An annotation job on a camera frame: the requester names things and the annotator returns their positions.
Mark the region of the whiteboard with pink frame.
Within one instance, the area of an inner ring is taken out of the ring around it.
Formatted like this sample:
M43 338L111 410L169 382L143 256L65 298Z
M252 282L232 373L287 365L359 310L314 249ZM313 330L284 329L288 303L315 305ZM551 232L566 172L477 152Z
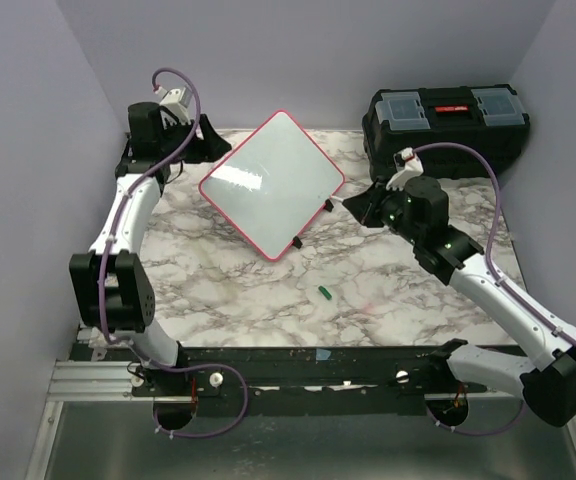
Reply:
M199 192L265 259L276 261L344 183L333 160L279 110L200 181Z

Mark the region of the green marker cap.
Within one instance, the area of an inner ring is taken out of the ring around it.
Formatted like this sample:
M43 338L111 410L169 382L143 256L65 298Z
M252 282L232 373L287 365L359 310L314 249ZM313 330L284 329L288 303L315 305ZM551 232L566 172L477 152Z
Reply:
M331 300L332 299L332 295L331 293L323 286L319 286L318 287L318 291L324 296L324 298L326 298L327 300Z

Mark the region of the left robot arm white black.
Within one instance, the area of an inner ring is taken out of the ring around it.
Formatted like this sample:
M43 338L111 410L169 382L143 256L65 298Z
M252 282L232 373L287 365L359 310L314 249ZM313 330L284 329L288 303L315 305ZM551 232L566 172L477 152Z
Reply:
M116 192L98 237L69 261L82 323L110 345L126 343L169 395L190 380L181 344L155 320L155 293L139 254L150 217L174 164L214 163L232 146L206 114L184 120L172 108L139 102L127 109L129 132L115 168Z

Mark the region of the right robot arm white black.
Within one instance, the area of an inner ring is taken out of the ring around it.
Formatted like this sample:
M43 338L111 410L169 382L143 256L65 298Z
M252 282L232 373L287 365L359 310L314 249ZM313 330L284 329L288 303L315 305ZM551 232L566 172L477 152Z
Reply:
M448 392L462 382L491 387L555 427L576 416L576 328L517 289L479 243L450 224L449 197L437 180L415 177L397 189L375 182L342 204L362 226L386 227L411 244L423 270L475 303L523 351L516 356L451 341L428 367L435 389Z

